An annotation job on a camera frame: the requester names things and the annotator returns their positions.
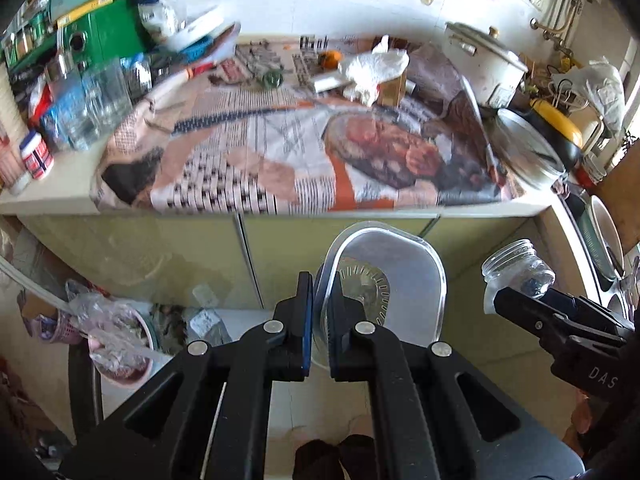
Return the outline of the clear glass jar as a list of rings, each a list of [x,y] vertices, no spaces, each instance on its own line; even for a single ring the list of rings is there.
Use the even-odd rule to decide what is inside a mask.
[[[486,284],[484,313],[495,314],[497,292],[511,287],[529,298],[539,299],[555,282],[555,273],[542,260],[528,238],[500,248],[482,264]]]

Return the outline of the clear plastic food container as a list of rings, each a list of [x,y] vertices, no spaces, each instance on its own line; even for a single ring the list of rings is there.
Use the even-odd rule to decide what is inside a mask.
[[[422,238],[383,222],[363,221],[337,235],[314,286],[311,359],[329,368],[326,302],[332,287],[362,303],[366,320],[402,341],[427,347],[439,340],[447,279],[442,259]]]

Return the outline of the white tissue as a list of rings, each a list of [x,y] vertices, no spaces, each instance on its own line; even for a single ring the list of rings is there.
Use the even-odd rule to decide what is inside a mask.
[[[347,80],[342,93],[346,100],[372,106],[378,99],[381,84],[399,78],[409,65],[404,49],[392,49],[385,35],[370,51],[344,58],[338,72]]]

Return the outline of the orange persimmon fruit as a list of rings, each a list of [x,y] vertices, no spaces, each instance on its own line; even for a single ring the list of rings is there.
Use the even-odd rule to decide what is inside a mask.
[[[318,55],[318,65],[322,70],[337,70],[343,55],[337,50],[327,50]]]

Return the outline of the pink trash bowl on floor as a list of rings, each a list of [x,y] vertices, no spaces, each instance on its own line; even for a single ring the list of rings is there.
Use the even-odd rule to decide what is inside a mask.
[[[151,305],[91,294],[81,307],[78,327],[88,339],[90,359],[101,377],[122,388],[141,386],[162,359]]]

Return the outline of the lower yellow cabinet doors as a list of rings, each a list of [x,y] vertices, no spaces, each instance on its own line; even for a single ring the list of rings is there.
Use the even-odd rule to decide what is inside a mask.
[[[272,308],[314,273],[349,217],[21,216],[29,232],[113,296],[190,307],[206,286],[218,307]]]

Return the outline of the metal steamer pot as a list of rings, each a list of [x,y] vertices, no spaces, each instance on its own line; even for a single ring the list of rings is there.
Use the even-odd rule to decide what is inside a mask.
[[[506,166],[527,186],[544,191],[565,176],[565,167],[544,136],[512,110],[498,110],[491,143]]]

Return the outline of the yellow black electric kettle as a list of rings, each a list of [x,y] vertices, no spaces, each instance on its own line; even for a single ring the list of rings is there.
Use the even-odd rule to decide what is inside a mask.
[[[548,141],[566,170],[572,171],[582,154],[582,130],[542,99],[529,101],[529,110],[524,113],[524,119]]]

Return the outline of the white plastic bag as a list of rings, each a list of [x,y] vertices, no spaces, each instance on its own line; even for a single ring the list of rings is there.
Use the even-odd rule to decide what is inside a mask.
[[[564,74],[551,76],[556,88],[563,81],[598,112],[609,132],[619,133],[625,117],[625,93],[620,71],[606,58],[591,60],[581,68],[573,67]]]

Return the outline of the white rice cooker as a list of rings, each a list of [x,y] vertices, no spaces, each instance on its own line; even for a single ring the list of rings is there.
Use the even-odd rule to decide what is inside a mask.
[[[442,50],[470,84],[481,107],[507,107],[528,72],[518,55],[499,40],[499,32],[448,22]]]

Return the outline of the printed newspaper table cover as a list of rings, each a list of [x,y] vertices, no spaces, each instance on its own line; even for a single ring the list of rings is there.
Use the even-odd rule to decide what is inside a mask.
[[[324,214],[508,202],[523,190],[490,146],[468,82],[432,44],[408,44],[396,105],[309,87],[320,53],[241,44],[180,70],[108,140],[90,195],[100,209]]]

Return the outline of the white red-label pill bottle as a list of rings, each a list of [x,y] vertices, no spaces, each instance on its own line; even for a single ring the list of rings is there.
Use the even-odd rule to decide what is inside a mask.
[[[34,180],[40,181],[50,174],[54,158],[45,140],[36,130],[30,130],[20,144],[21,159]]]

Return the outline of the clear drinking glass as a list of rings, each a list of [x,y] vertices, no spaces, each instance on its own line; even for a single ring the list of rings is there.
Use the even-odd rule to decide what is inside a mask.
[[[119,58],[90,66],[82,75],[88,107],[100,129],[112,133],[132,111]]]

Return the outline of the white round lid container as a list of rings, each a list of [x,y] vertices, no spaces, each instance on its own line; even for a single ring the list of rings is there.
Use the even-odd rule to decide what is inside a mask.
[[[168,52],[181,52],[212,32],[218,32],[229,21],[231,10],[232,7],[225,3],[214,6],[168,37],[162,43],[162,48]]]

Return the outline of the green box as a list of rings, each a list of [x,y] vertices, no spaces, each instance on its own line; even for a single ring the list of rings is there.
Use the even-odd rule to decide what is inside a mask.
[[[83,70],[113,58],[131,58],[154,48],[136,0],[91,0],[58,16],[50,4],[1,38],[1,59],[11,73],[41,63],[48,52],[70,52]]]

